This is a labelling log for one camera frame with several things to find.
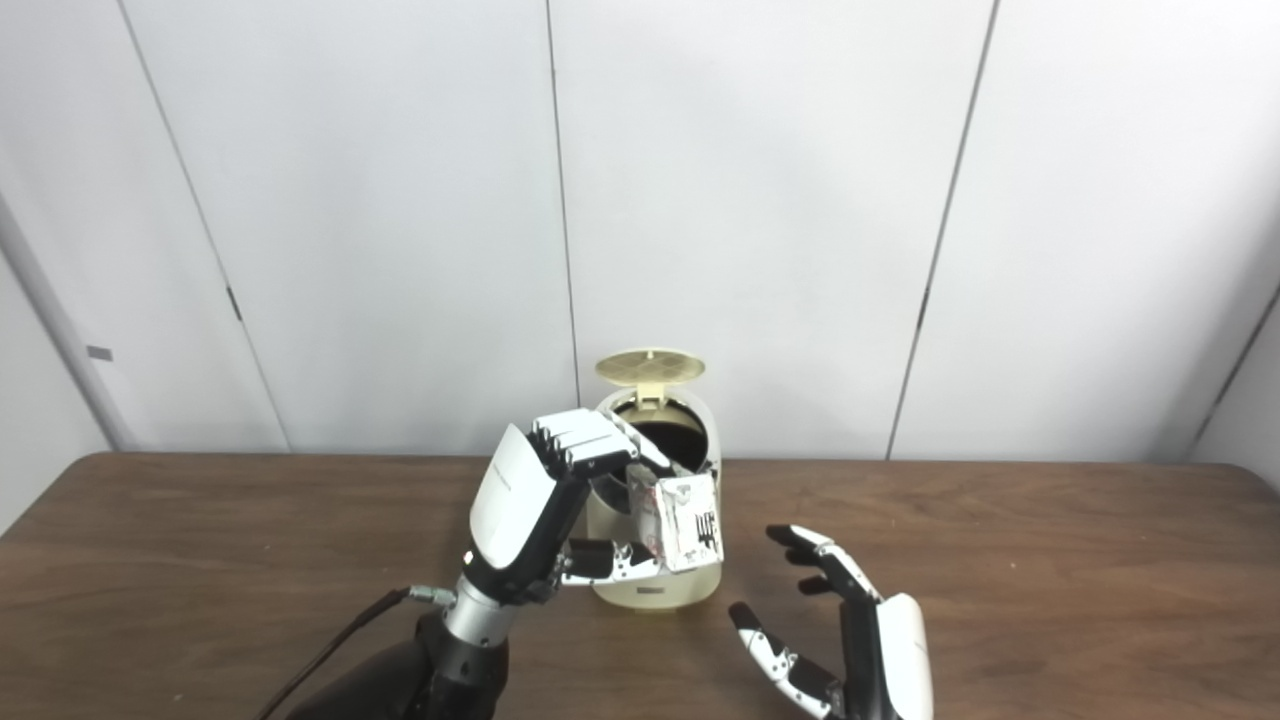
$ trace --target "open lid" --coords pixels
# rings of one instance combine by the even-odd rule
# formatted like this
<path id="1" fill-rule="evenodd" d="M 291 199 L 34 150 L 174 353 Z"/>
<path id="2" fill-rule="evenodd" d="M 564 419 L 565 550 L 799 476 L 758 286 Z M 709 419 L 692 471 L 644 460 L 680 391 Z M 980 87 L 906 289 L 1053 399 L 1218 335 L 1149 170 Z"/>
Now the open lid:
<path id="1" fill-rule="evenodd" d="M 595 364 L 595 374 L 622 387 L 636 388 L 636 405 L 662 407 L 666 386 L 687 383 L 703 374 L 707 364 L 680 350 L 643 347 L 623 350 Z"/>

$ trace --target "black cable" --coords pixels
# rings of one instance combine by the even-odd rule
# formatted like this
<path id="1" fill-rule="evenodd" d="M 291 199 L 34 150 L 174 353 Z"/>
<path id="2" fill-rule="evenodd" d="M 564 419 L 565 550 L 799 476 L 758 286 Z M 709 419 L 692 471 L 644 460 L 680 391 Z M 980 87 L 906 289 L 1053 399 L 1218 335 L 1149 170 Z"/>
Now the black cable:
<path id="1" fill-rule="evenodd" d="M 294 675 L 292 680 L 285 683 L 283 688 L 280 688 L 274 696 L 271 696 L 271 700 L 269 700 L 266 705 L 262 707 L 262 710 L 260 710 L 257 715 L 253 716 L 253 720 L 266 720 L 266 717 L 273 712 L 275 712 L 275 708 L 279 707 L 282 702 L 284 702 L 284 698 L 289 697 L 289 694 L 293 691 L 298 689 L 298 685 L 301 685 L 307 678 L 310 678 L 311 673 L 316 671 L 316 667 L 323 665 L 325 660 L 329 660 L 329 656 L 333 655 L 334 651 L 337 651 L 342 646 L 342 643 L 347 642 L 347 638 L 355 634 L 355 632 L 358 630 L 360 628 L 367 625 L 374 618 L 378 618 L 383 612 L 387 612 L 392 607 L 399 605 L 399 601 L 404 600 L 406 597 L 408 597 L 408 588 L 392 591 L 384 594 L 381 598 L 379 598 L 378 602 L 366 607 L 364 612 L 356 615 L 356 619 L 352 620 L 351 624 L 348 624 L 346 628 L 343 628 L 340 633 L 334 635 L 334 638 L 329 641 L 329 644 L 324 646 L 324 650 L 321 650 L 319 655 L 311 659 L 311 662 L 307 662 L 302 667 L 302 670 L 298 670 L 298 674 Z"/>

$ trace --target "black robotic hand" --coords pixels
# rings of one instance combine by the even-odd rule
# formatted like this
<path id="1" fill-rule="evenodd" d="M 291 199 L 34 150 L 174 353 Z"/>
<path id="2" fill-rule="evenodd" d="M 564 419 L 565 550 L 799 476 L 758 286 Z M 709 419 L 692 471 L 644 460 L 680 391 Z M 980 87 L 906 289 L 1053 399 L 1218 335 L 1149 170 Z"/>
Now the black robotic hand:
<path id="1" fill-rule="evenodd" d="M 840 596 L 841 647 L 847 676 L 796 653 L 760 624 L 745 602 L 730 607 L 746 651 L 787 700 L 814 717 L 931 720 L 933 682 L 920 606 L 909 594 L 884 600 L 858 562 L 828 537 L 799 525 L 769 525 L 792 565 L 822 575 L 800 580 L 803 594 Z"/>

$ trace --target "white wall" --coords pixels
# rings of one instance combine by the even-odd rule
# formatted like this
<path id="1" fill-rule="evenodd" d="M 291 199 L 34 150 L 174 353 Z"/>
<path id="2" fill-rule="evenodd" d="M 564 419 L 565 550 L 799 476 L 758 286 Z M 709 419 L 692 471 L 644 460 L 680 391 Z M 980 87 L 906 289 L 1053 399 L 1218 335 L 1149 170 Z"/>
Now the white wall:
<path id="1" fill-rule="evenodd" d="M 0 534 L 76 459 L 108 448 L 0 255 Z"/>
<path id="2" fill-rule="evenodd" d="M 552 3 L 584 401 L 673 346 L 727 454 L 883 457 L 989 12 Z"/>
<path id="3" fill-rule="evenodd" d="M 287 447 L 114 3 L 0 5 L 0 200 L 122 447 Z"/>
<path id="4" fill-rule="evenodd" d="M 1280 277 L 1277 37 L 1001 6 L 893 457 L 1181 457 Z"/>
<path id="5" fill-rule="evenodd" d="M 1004 4 L 919 333 L 989 0 L 123 8 L 0 6 L 0 243 L 124 447 L 488 452 L 652 343 L 731 455 L 1178 459 L 1280 279 L 1271 4 Z"/>
<path id="6" fill-rule="evenodd" d="M 294 450 L 572 407 L 543 3 L 125 3 Z"/>
<path id="7" fill-rule="evenodd" d="M 1274 311 L 1192 460 L 1240 465 L 1280 489 L 1280 315 Z"/>

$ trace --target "brown wood surface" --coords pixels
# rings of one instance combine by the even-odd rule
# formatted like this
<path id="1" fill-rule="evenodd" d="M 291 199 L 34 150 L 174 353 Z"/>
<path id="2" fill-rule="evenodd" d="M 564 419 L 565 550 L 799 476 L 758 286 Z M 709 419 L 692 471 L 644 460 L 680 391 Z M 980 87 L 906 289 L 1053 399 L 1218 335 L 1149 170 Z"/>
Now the brown wood surface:
<path id="1" fill-rule="evenodd" d="M 0 717 L 250 717 L 392 587 L 452 584 L 481 459 L 97 455 L 0 539 Z M 502 717 L 786 719 L 726 616 L 835 670 L 835 600 L 763 536 L 835 536 L 924 607 L 940 719 L 1280 717 L 1280 501 L 1225 466 L 735 461 L 721 589 L 524 611 Z M 412 632 L 402 606 L 324 682 Z M 300 697 L 317 687 L 310 683 Z"/>

